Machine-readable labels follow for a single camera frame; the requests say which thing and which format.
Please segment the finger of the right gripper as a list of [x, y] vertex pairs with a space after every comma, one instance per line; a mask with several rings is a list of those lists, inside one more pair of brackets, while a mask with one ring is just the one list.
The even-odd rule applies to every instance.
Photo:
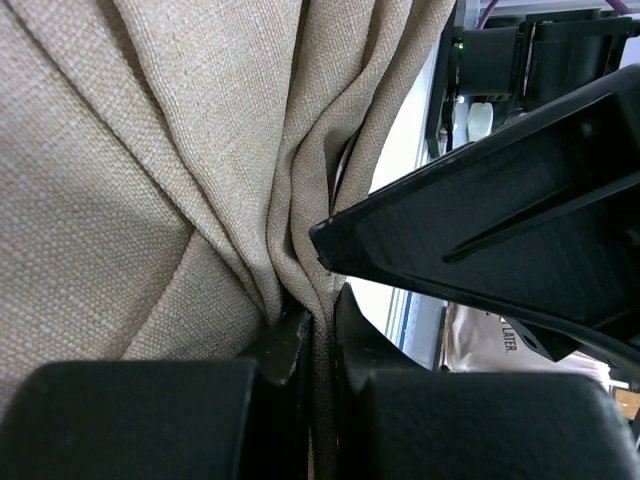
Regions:
[[626, 66], [314, 226], [329, 271], [639, 359], [639, 68]]

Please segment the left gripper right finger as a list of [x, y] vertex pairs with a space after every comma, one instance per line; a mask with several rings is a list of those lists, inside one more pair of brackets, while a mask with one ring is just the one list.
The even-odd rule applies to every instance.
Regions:
[[435, 373], [335, 304], [341, 479], [635, 479], [613, 400], [571, 374]]

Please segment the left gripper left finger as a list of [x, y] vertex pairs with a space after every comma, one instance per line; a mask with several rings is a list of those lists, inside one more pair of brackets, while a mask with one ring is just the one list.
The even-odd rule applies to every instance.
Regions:
[[58, 362], [1, 424], [5, 479], [303, 479], [313, 320], [290, 310], [238, 356]]

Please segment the beige cloth napkin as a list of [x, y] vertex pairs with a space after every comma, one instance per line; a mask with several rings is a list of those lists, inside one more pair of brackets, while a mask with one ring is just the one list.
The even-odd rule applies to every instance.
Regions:
[[337, 475], [339, 276], [449, 1], [5, 1], [1, 399], [60, 360], [231, 357], [315, 318], [313, 475]]

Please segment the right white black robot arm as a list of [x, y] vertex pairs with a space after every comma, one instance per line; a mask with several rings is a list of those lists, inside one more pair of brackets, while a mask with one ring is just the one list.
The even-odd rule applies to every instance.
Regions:
[[639, 33], [598, 12], [447, 25], [440, 125], [458, 95], [504, 123], [310, 230], [327, 270], [498, 314], [534, 352], [639, 365]]

